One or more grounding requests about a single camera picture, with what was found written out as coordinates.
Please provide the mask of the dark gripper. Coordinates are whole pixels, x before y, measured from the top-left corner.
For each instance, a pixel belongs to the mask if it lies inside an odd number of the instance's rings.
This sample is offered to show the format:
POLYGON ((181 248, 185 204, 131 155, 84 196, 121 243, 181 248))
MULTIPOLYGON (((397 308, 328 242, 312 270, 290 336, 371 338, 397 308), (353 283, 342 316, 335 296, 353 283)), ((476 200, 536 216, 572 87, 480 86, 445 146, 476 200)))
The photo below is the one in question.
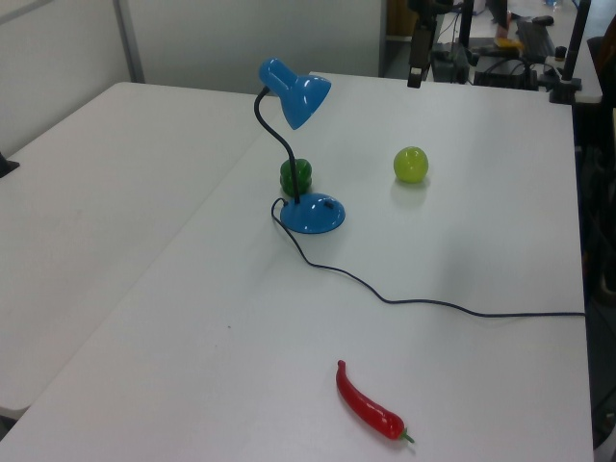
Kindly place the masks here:
POLYGON ((408 88, 420 88, 424 81, 424 69, 429 64, 429 52, 432 47, 436 28, 434 15, 421 16, 418 20, 411 41, 410 68, 407 78, 408 88))

